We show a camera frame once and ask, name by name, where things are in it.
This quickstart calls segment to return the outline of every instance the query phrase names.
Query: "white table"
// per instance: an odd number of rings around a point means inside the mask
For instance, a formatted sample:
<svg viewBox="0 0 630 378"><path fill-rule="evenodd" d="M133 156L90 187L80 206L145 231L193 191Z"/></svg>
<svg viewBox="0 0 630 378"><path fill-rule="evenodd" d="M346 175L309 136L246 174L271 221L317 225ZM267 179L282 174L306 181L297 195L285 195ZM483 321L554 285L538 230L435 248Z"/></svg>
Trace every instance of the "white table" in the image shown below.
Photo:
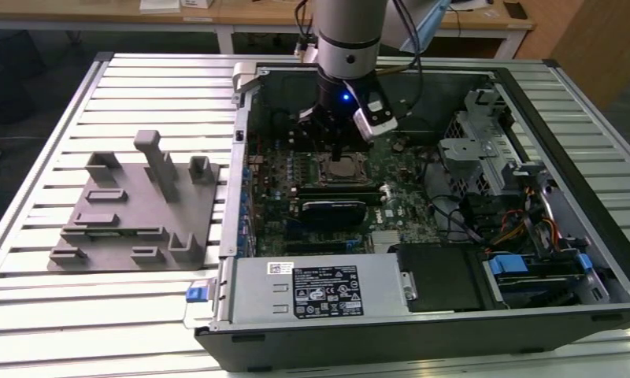
<svg viewBox="0 0 630 378"><path fill-rule="evenodd" d="M161 148L173 160L206 154L222 165L210 241L219 238L235 119L230 72L235 62L250 59L294 61L277 56L117 54L93 63L0 223L0 376L247 377L218 369L181 324L190 282L215 275L214 246L206 251L207 268L198 272L61 275L48 272L46 263L86 182L82 167L90 152L113 150L120 161L139 161L131 137L141 128L159 131ZM381 59L383 64L405 62ZM423 64L509 68L630 239L630 147L561 70L539 61ZM515 132L534 156L527 137ZM210 145L214 153L205 152ZM602 332L541 354L271 376L455 377L462 372L490 378L630 376L630 329Z"/></svg>

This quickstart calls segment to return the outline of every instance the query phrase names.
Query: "table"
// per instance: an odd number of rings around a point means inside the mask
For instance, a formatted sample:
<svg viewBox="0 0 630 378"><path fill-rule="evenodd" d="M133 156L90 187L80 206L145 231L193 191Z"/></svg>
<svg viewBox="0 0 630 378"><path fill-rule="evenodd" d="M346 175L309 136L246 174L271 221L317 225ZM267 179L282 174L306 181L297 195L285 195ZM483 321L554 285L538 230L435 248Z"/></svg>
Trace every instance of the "table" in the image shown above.
<svg viewBox="0 0 630 378"><path fill-rule="evenodd" d="M237 32L297 33L294 0L215 0L209 9L139 14L139 0L0 0L0 28L130 32L214 32L222 54L233 54ZM438 37L502 39L495 58L511 59L533 29L509 17L501 0L473 12L449 12Z"/></svg>
<svg viewBox="0 0 630 378"><path fill-rule="evenodd" d="M219 370L181 324L190 282L215 275L217 246L207 246L206 268L197 272L61 275L48 272L46 263L88 179L82 167L90 152L113 150L121 162L139 161L131 137L141 128L159 131L161 148L174 161L205 154L222 165L209 236L211 242L219 239L235 122L231 67L250 60L295 61L287 56L116 54L93 63L0 223L0 376L246 377ZM385 65L406 61L379 59ZM423 59L423 65L509 69L630 239L630 146L561 69L541 61L473 59ZM513 129L529 156L537 156L522 129ZM205 153L210 144L215 152ZM541 354L273 376L449 377L463 370L490 378L630 376L630 329L598 333Z"/></svg>

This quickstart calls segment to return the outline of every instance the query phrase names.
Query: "motherboard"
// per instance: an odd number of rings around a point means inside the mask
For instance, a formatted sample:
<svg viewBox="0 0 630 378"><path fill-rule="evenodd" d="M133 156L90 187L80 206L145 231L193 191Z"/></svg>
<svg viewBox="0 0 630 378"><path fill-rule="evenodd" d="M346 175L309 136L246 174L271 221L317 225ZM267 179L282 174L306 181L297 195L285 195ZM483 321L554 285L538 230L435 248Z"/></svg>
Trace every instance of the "motherboard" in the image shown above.
<svg viewBox="0 0 630 378"><path fill-rule="evenodd" d="M385 253L439 241L418 182L426 151L406 139L378 139L338 161L261 138L250 150L257 256Z"/></svg>

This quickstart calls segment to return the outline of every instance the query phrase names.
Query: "open computer tower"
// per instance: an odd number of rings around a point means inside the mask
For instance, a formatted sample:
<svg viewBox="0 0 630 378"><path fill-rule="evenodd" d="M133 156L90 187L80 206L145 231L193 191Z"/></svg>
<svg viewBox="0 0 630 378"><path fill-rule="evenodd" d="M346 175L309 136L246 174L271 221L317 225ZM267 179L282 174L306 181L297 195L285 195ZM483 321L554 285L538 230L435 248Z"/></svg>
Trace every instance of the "open computer tower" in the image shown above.
<svg viewBox="0 0 630 378"><path fill-rule="evenodd" d="M214 316L195 330L223 369L533 353L630 327L630 242L489 66L425 69L398 131L333 159L293 117L315 68L257 65L235 99ZM414 82L381 79L390 98Z"/></svg>

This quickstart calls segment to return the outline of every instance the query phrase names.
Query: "barcode label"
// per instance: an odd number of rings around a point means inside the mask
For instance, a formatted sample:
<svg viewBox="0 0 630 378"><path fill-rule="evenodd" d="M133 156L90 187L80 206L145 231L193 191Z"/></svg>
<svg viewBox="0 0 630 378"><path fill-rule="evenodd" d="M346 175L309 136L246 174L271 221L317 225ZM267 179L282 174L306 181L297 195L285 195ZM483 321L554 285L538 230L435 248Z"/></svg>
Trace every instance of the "barcode label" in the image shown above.
<svg viewBox="0 0 630 378"><path fill-rule="evenodd" d="M291 270L294 270L293 262L267 263L267 274L291 274Z"/></svg>

